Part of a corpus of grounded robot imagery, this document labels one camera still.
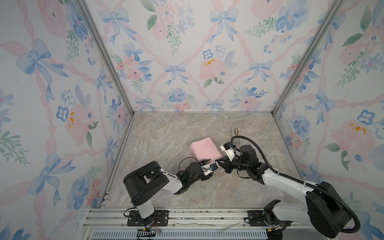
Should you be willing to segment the purple wrapping paper sheet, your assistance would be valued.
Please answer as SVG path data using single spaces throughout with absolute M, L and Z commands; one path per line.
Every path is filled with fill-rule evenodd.
M 190 151 L 200 162 L 208 160 L 208 164 L 223 157 L 210 137 L 191 143 Z

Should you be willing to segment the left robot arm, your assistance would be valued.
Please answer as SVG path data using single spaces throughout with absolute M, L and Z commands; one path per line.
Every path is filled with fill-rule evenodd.
M 216 163 L 209 164 L 209 160 L 195 159 L 176 175 L 165 171 L 156 161 L 129 173 L 123 180 L 135 207 L 129 217 L 146 228 L 153 226 L 165 216 L 163 211 L 157 212 L 152 204 L 151 199 L 157 192 L 166 190 L 174 195 L 181 195 L 195 182 L 209 180 L 217 169 Z

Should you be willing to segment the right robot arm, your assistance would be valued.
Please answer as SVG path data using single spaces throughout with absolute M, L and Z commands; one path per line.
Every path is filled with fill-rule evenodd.
M 226 156 L 216 162 L 226 173 L 245 171 L 246 179 L 277 188 L 301 201 L 300 204 L 288 204 L 273 200 L 264 207 L 260 217 L 247 219 L 249 225 L 264 223 L 272 227 L 269 230 L 271 233 L 275 231 L 279 235 L 291 223 L 300 223 L 314 227 L 325 237 L 335 238 L 352 220 L 351 210 L 332 185 L 306 182 L 272 170 L 268 164 L 259 161 L 255 149 L 250 145 L 235 149 L 230 143 L 225 143 L 221 150 Z

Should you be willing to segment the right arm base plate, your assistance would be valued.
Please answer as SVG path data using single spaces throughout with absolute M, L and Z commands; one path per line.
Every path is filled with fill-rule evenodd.
M 244 218 L 244 222 L 251 227 L 283 227 L 288 221 L 278 220 L 273 212 L 265 212 L 264 210 L 250 210 L 248 216 Z

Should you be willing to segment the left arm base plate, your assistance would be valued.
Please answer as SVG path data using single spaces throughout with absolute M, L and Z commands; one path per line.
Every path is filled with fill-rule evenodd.
M 147 218 L 142 218 L 137 210 L 130 211 L 128 215 L 127 226 L 128 227 L 166 227 L 169 221 L 169 211 L 167 210 L 155 210 Z

